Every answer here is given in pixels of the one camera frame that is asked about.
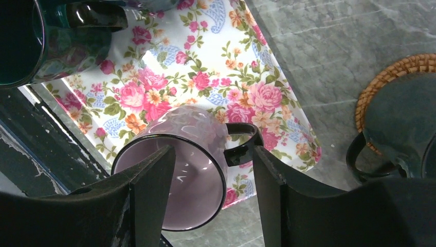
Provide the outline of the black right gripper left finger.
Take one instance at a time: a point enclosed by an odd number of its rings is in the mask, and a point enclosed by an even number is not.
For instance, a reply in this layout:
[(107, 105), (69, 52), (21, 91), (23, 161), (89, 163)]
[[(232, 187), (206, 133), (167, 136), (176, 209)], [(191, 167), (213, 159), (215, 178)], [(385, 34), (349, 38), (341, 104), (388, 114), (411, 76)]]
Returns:
[(175, 149), (68, 195), (1, 193), (1, 246), (169, 246), (162, 235)]

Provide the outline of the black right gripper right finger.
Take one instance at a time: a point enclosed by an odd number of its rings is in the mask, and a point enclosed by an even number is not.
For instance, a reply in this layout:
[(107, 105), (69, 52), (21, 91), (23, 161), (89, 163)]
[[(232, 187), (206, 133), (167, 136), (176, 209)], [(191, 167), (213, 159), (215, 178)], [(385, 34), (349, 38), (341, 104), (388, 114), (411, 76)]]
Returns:
[(380, 179), (344, 191), (261, 146), (253, 168), (266, 246), (435, 246), (435, 180)]

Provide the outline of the lilac cup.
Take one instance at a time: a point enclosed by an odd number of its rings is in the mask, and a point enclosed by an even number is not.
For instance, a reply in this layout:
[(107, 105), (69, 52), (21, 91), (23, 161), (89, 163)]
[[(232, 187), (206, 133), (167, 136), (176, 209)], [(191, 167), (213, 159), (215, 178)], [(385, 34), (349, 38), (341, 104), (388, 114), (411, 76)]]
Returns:
[(163, 230), (184, 232), (204, 226), (225, 204), (227, 169), (251, 162), (255, 146), (264, 144), (251, 123), (221, 123), (211, 113), (181, 105), (151, 121), (117, 154), (119, 173), (161, 147), (175, 148), (175, 167)]

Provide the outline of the grey green cup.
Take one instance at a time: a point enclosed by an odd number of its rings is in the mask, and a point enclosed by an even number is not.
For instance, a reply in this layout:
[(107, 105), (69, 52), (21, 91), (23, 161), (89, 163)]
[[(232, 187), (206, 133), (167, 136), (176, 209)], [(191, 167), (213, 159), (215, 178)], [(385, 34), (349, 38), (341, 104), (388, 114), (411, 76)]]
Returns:
[[(367, 106), (364, 121), (346, 155), (348, 168), (360, 181), (435, 178), (435, 73), (406, 74), (384, 85)], [(356, 167), (368, 143), (388, 159), (371, 172)]]

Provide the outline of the dark blue cup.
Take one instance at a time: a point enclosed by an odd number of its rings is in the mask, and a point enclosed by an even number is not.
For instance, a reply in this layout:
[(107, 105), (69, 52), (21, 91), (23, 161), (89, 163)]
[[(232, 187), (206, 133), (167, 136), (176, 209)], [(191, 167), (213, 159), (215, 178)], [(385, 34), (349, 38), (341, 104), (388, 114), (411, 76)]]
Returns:
[(128, 8), (149, 12), (165, 12), (175, 8), (180, 3), (179, 0), (125, 0), (122, 2)]

